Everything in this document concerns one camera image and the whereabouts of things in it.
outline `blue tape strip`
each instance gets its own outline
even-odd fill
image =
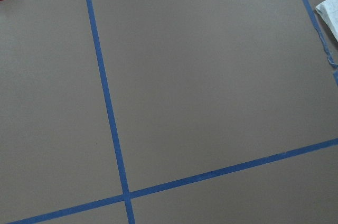
[[[110,204],[114,204],[114,203],[122,202],[122,201],[124,201],[124,197],[123,197],[123,195],[119,195],[119,196],[111,197],[111,198],[108,198],[108,199],[101,199],[101,200],[98,200],[98,201],[95,201],[95,202],[81,204],[79,206],[66,208],[66,209],[62,209],[62,210],[59,210],[59,211],[50,212],[50,213],[42,214],[42,215],[35,216],[35,217],[30,217],[30,218],[23,219],[23,220],[14,221],[14,222],[11,222],[11,223],[8,223],[8,224],[39,223],[39,222],[42,222],[42,221],[52,220],[52,219],[56,219],[56,218],[59,218],[59,217],[71,215],[71,214],[74,214],[74,213],[91,210],[91,209],[98,208],[98,207],[108,206]]]
[[[323,32],[318,24],[318,21],[316,19],[316,16],[311,8],[311,5],[309,3],[308,0],[302,0],[303,1],[303,4],[306,8],[306,11],[307,11],[307,14],[309,15],[310,17],[310,20],[312,22],[312,25],[314,26],[315,30],[317,31],[318,35],[319,35],[319,38],[321,39],[321,42],[322,42],[322,45],[323,45],[323,48],[324,48],[324,51],[326,53],[326,58],[329,62],[329,64],[334,68],[334,69],[337,69],[338,68],[338,64],[336,64],[332,58],[332,53],[330,51],[330,49],[328,48],[328,45],[326,43],[326,40],[325,40],[325,37],[323,35]],[[333,77],[334,79],[336,80],[337,82],[337,85],[338,85],[338,70],[335,71],[335,73],[333,74]]]
[[[108,80],[106,76],[104,59],[102,57],[102,51],[101,51],[99,33],[97,30],[97,26],[96,26],[94,8],[93,8],[92,0],[86,0],[86,1],[87,1],[90,26],[91,26],[91,31],[92,31],[94,46],[95,46],[95,51],[96,51],[96,57],[97,57],[97,62],[99,66],[99,71],[100,71],[101,83],[102,83],[102,88],[103,88],[105,102],[106,102],[108,120],[109,120],[111,135],[112,135],[112,142],[114,144],[122,191],[125,197],[127,217],[128,217],[129,224],[134,224],[135,219],[134,219],[133,207],[132,207],[132,202],[130,200],[130,193],[129,193],[129,187],[128,187],[128,182],[127,182],[126,170],[125,170],[124,163],[123,163],[122,151],[121,151],[121,146],[120,146],[120,142],[118,138],[114,111],[112,108],[112,103],[111,103],[111,98],[110,98]]]
[[[269,156],[269,157],[260,158],[260,159],[253,160],[253,161],[250,161],[250,162],[244,162],[244,163],[237,164],[237,165],[234,165],[234,166],[225,167],[223,169],[214,170],[214,171],[211,171],[211,172],[206,172],[206,173],[203,173],[203,174],[200,174],[200,175],[194,175],[194,176],[190,176],[188,178],[183,178],[183,179],[179,179],[179,180],[172,181],[172,182],[169,182],[169,183],[163,183],[163,184],[160,184],[160,185],[141,189],[141,190],[138,190],[138,191],[131,192],[130,195],[131,195],[132,199],[138,198],[138,197],[153,194],[153,193],[156,193],[156,192],[165,191],[165,190],[169,190],[169,189],[172,189],[172,188],[187,185],[187,184],[190,184],[190,183],[195,183],[195,182],[203,181],[203,180],[206,180],[206,179],[215,178],[217,176],[230,174],[230,173],[241,171],[241,170],[246,170],[246,169],[249,169],[251,167],[256,167],[256,166],[264,165],[264,164],[267,164],[267,163],[280,161],[280,160],[283,160],[283,159],[286,159],[286,158],[290,158],[290,157],[294,157],[294,156],[297,156],[297,155],[313,152],[313,151],[316,151],[316,150],[319,150],[319,149],[322,149],[322,148],[327,148],[327,147],[334,146],[334,145],[338,145],[338,138],[332,139],[330,141],[325,141],[325,142],[322,142],[322,143],[310,145],[310,146],[305,146],[305,147],[295,149],[295,150],[291,150],[291,151],[288,151],[288,152],[275,154],[275,155],[272,155],[272,156]]]

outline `white surface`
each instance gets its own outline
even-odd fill
[[[338,0],[325,0],[316,10],[338,40]]]

